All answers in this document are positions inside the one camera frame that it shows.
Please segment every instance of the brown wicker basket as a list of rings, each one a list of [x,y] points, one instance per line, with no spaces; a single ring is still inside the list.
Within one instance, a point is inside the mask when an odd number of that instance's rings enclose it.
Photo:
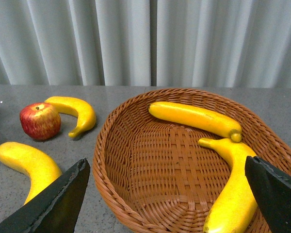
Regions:
[[[243,142],[291,175],[291,149],[248,108],[196,89],[138,95],[108,116],[97,137],[93,168],[107,205],[134,232],[202,232],[209,209],[230,175],[215,151],[197,144],[201,137],[220,137],[154,118],[147,105],[160,100],[207,108],[237,120]],[[246,232],[270,232],[259,209]]]

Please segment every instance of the white curtain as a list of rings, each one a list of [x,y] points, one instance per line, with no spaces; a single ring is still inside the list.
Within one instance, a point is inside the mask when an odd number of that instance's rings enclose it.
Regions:
[[[291,87],[291,0],[0,0],[0,83]]]

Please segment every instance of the apple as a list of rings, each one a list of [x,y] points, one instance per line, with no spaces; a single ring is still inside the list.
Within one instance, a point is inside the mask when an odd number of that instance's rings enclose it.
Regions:
[[[19,113],[24,132],[36,140],[46,140],[55,136],[62,123],[56,108],[50,103],[33,103]]]

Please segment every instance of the table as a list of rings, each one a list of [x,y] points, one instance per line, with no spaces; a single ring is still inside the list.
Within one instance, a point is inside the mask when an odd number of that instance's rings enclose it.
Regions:
[[[93,164],[96,137],[108,114],[122,102],[138,94],[163,87],[136,86],[46,86],[0,85],[0,144],[16,141],[36,147],[50,155],[65,172],[79,159]],[[255,112],[291,148],[291,89],[202,88],[232,99]],[[51,96],[72,96],[89,102],[97,114],[93,130],[73,140],[68,132],[76,118],[61,115],[58,136],[44,142],[34,141],[22,130],[19,112],[25,106]],[[28,194],[30,180],[0,163],[0,222],[19,209]],[[107,207],[95,187],[91,174],[83,205],[75,227],[76,233],[130,233]]]

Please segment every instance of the banana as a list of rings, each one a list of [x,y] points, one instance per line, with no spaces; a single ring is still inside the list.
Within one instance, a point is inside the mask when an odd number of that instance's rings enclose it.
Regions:
[[[52,104],[59,113],[73,115],[78,118],[76,127],[69,132],[69,137],[76,137],[80,133],[92,129],[96,124],[96,114],[92,106],[74,97],[53,96],[45,100]]]
[[[62,172],[54,160],[42,151],[18,142],[0,145],[0,161],[31,180],[24,205],[55,181]]]
[[[150,114],[162,120],[193,126],[231,138],[234,142],[240,142],[242,139],[242,128],[237,121],[208,109],[159,101],[150,104],[148,110]]]
[[[247,156],[256,154],[246,144],[229,138],[201,138],[198,144],[215,150],[231,167],[228,182],[205,220],[203,233],[243,233],[258,206],[244,173]]]

